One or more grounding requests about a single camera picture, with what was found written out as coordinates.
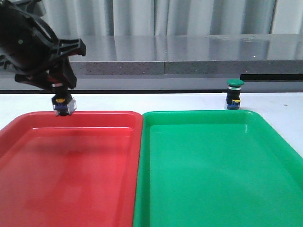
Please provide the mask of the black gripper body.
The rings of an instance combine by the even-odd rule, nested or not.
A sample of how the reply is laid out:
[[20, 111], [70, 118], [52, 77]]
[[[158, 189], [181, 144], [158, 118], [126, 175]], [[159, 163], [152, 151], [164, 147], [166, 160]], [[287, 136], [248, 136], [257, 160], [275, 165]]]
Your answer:
[[58, 38], [42, 20], [41, 0], [0, 2], [0, 69], [40, 71], [54, 66]]

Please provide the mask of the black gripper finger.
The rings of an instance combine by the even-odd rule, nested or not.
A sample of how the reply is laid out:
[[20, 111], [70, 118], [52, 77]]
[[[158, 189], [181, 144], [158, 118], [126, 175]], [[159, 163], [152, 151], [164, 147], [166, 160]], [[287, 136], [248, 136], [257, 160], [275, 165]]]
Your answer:
[[21, 71], [15, 74], [15, 81], [21, 84], [28, 84], [53, 93], [53, 79], [48, 71]]
[[51, 51], [49, 76], [54, 83], [62, 83], [68, 88], [76, 87], [77, 78], [72, 70], [69, 57], [85, 56], [86, 45], [81, 39], [59, 39], [59, 43]]

